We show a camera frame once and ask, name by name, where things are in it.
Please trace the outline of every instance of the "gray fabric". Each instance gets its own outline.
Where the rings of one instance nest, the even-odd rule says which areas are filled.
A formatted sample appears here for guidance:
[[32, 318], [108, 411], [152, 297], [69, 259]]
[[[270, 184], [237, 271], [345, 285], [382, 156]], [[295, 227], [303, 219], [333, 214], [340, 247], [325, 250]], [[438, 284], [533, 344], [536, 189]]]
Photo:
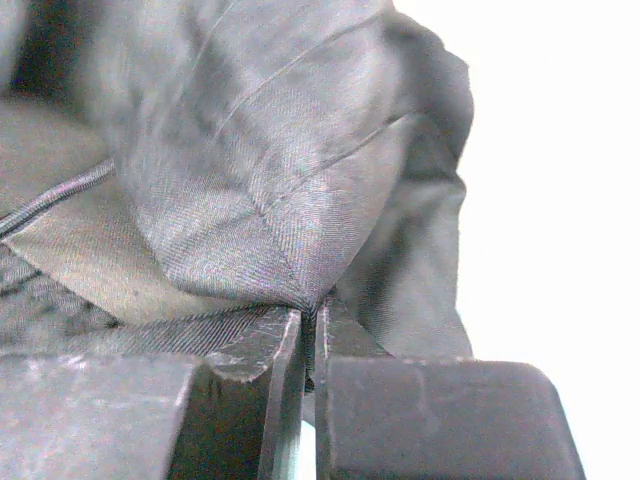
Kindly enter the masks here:
[[129, 218], [112, 177], [58, 204], [4, 242], [71, 291], [127, 324], [240, 306], [176, 289]]
[[[36, 48], [20, 71], [79, 101], [125, 194], [100, 200], [99, 187], [86, 206], [70, 200], [34, 222], [37, 242], [16, 236], [43, 268], [79, 285], [68, 272], [84, 268], [94, 296], [116, 297], [113, 280], [137, 275], [127, 273], [137, 263], [115, 261], [116, 278], [100, 278], [91, 257], [109, 258], [106, 270], [116, 249], [135, 259], [120, 237], [139, 235], [143, 257], [159, 264], [152, 277], [176, 291], [307, 311], [346, 271], [341, 296], [384, 347], [470, 354], [455, 313], [455, 168], [473, 109], [466, 66], [435, 36], [385, 0], [91, 5], [91, 15], [67, 12], [67, 24], [85, 23], [77, 52], [43, 49], [57, 65], [49, 73]], [[52, 31], [56, 45], [75, 47]], [[66, 58], [77, 62], [58, 68]], [[135, 226], [100, 230], [104, 201]], [[79, 220], [65, 229], [60, 211]], [[84, 235], [92, 249], [76, 245]]]
[[61, 342], [120, 325], [0, 245], [0, 351]]
[[49, 337], [34, 344], [0, 345], [0, 355], [47, 354], [96, 355], [179, 353], [215, 356], [215, 352], [234, 340], [256, 321], [282, 320], [276, 308], [253, 308], [185, 318], [181, 321], [160, 321], [141, 326], [102, 329], [67, 337]]
[[115, 172], [115, 163], [109, 158], [87, 172], [45, 190], [30, 202], [20, 206], [6, 217], [0, 218], [0, 239], [24, 227], [41, 213], [56, 204], [103, 183]]
[[88, 110], [136, 224], [181, 290], [313, 308], [402, 165], [411, 112], [397, 111], [392, 5], [180, 6], [113, 4], [82, 68], [111, 79], [85, 79]]
[[0, 218], [107, 156], [95, 131], [27, 98], [0, 100]]

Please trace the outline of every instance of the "white background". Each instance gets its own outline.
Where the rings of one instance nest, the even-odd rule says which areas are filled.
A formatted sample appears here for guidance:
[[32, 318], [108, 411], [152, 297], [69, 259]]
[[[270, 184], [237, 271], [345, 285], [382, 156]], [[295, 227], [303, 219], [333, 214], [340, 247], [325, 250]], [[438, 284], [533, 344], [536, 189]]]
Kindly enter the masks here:
[[[589, 479], [640, 478], [640, 5], [395, 4], [470, 66], [458, 309], [476, 356], [551, 378]], [[311, 480], [308, 425], [302, 449]]]

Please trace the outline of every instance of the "crumpled fabric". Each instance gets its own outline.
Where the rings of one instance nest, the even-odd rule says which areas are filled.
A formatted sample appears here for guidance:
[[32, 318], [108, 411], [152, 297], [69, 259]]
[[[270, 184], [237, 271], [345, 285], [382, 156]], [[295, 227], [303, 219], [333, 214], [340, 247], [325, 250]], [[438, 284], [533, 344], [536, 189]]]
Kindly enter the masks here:
[[312, 312], [338, 283], [392, 353], [470, 354], [455, 169], [473, 108], [435, 36], [388, 0], [81, 3], [49, 7], [81, 41], [31, 21], [26, 49], [0, 37], [22, 52], [3, 72], [100, 128], [176, 287]]

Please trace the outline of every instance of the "black plastic part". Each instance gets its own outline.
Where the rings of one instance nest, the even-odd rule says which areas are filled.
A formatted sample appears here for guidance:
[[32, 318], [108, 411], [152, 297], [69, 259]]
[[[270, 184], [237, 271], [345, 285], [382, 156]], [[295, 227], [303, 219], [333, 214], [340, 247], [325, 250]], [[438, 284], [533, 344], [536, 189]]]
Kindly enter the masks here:
[[207, 359], [0, 357], [0, 478], [291, 478], [303, 372], [288, 309]]
[[[315, 350], [315, 427], [316, 427], [316, 476], [329, 478], [331, 436], [329, 434], [328, 363], [335, 356], [349, 355], [375, 360], [388, 359], [391, 355], [378, 345], [373, 337], [347, 312], [344, 304], [332, 292], [324, 300], [316, 317]], [[375, 401], [376, 391], [370, 390]]]
[[337, 357], [327, 390], [329, 478], [584, 479], [529, 365]]

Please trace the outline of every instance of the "stitching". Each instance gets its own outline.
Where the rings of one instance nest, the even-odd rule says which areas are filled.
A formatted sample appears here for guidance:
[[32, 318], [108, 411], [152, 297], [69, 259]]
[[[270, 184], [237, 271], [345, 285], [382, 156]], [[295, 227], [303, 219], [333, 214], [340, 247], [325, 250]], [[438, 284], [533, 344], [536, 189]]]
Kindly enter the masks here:
[[193, 81], [193, 75], [195, 74], [195, 71], [198, 68], [198, 65], [200, 65], [200, 61], [202, 60], [202, 56], [206, 52], [206, 50], [207, 50], [207, 48], [209, 46], [209, 43], [211, 42], [211, 37], [213, 37], [213, 34], [218, 29], [218, 26], [220, 25], [220, 23], [222, 23], [222, 20], [227, 16], [227, 14], [231, 11], [231, 9], [238, 4], [239, 1], [240, 0], [234, 0], [233, 2], [231, 2], [229, 4], [229, 6], [224, 10], [224, 12], [222, 12], [222, 14], [220, 14], [220, 17], [218, 18], [218, 20], [216, 20], [216, 22], [213, 24], [211, 29], [207, 32], [207, 35], [205, 37], [205, 41], [202, 43], [202, 46], [198, 50], [198, 53], [196, 54], [196, 57], [193, 60], [193, 64], [191, 65], [191, 68], [185, 73], [185, 76], [183, 77], [182, 82], [180, 83], [178, 89], [176, 90], [175, 95], [171, 99], [171, 102], [169, 102], [167, 107], [164, 109], [164, 114], [158, 120], [158, 123], [156, 123], [156, 127], [154, 128], [154, 132], [153, 132], [154, 136], [155, 136], [155, 134], [157, 134], [162, 129], [162, 127], [164, 126], [165, 122], [167, 121], [167, 117], [169, 116], [169, 112], [171, 112], [171, 110], [173, 110], [175, 108], [175, 106], [180, 102], [180, 98], [184, 94], [184, 91], [187, 89], [187, 87]]
[[362, 148], [364, 148], [366, 145], [368, 145], [370, 142], [372, 142], [378, 135], [380, 135], [384, 130], [386, 130], [387, 127], [389, 125], [391, 125], [392, 123], [394, 123], [394, 122], [385, 123], [383, 126], [377, 128], [376, 130], [371, 132], [369, 135], [367, 135], [364, 139], [362, 139], [354, 147], [350, 148], [349, 150], [345, 150], [344, 152], [339, 153], [339, 154], [335, 155], [334, 157], [330, 158], [329, 160], [324, 162], [319, 168], [317, 168], [316, 170], [310, 172], [308, 175], [306, 175], [303, 178], [301, 178], [298, 181], [298, 183], [293, 185], [293, 187], [291, 187], [291, 189], [288, 192], [283, 193], [278, 198], [276, 198], [273, 202], [271, 202], [269, 205], [267, 205], [262, 211], [257, 211], [256, 213], [258, 213], [258, 215], [260, 215], [260, 216], [266, 215], [274, 207], [276, 207], [279, 203], [282, 203], [288, 197], [293, 195], [297, 190], [299, 190], [305, 183], [307, 183], [313, 177], [315, 177], [316, 175], [318, 175], [319, 173], [321, 173], [321, 172], [323, 172], [325, 170], [328, 170], [329, 168], [333, 167], [335, 164], [339, 163], [340, 161], [351, 157], [352, 155], [357, 153], [358, 150], [361, 150]]
[[263, 88], [265, 88], [267, 85], [269, 85], [271, 82], [273, 82], [273, 80], [275, 80], [277, 77], [279, 77], [280, 75], [282, 75], [284, 72], [286, 72], [287, 70], [290, 70], [291, 68], [293, 68], [298, 62], [300, 62], [301, 60], [303, 60], [307, 55], [313, 53], [314, 51], [318, 50], [319, 48], [323, 47], [324, 45], [326, 45], [327, 43], [333, 42], [337, 39], [339, 39], [340, 37], [343, 37], [344, 35], [347, 35], [351, 32], [355, 32], [357, 30], [360, 30], [364, 27], [366, 27], [369, 23], [374, 23], [375, 21], [377, 21], [380, 17], [382, 16], [382, 12], [378, 12], [372, 16], [370, 16], [369, 18], [366, 18], [365, 20], [363, 20], [362, 22], [356, 24], [356, 25], [352, 25], [350, 27], [347, 27], [343, 30], [340, 30], [336, 33], [333, 33], [331, 35], [329, 35], [327, 38], [323, 39], [321, 42], [317, 43], [316, 45], [314, 45], [313, 47], [307, 48], [306, 50], [304, 50], [303, 52], [301, 52], [300, 54], [298, 54], [298, 56], [296, 56], [295, 58], [293, 58], [291, 61], [289, 61], [289, 63], [287, 63], [286, 65], [284, 65], [283, 67], [281, 67], [279, 70], [277, 70], [275, 73], [273, 73], [271, 76], [269, 76], [268, 78], [266, 78], [265, 80], [262, 81], [262, 83], [256, 87], [255, 90], [253, 90], [252, 92], [248, 93], [247, 95], [245, 95], [242, 99], [240, 99], [240, 101], [231, 109], [231, 111], [229, 112], [229, 114], [227, 115], [227, 117], [224, 119], [224, 121], [222, 122], [222, 124], [220, 125], [220, 127], [218, 128], [218, 130], [216, 131], [216, 133], [213, 135], [212, 141], [211, 143], [215, 145], [216, 141], [218, 140], [218, 138], [220, 137], [220, 134], [222, 133], [222, 130], [224, 129], [224, 127], [227, 125], [227, 123], [231, 120], [231, 118], [233, 118], [233, 116], [235, 115], [235, 113], [243, 106], [245, 105], [247, 102], [249, 102], [251, 99], [253, 99], [259, 92], [260, 90], [262, 90]]

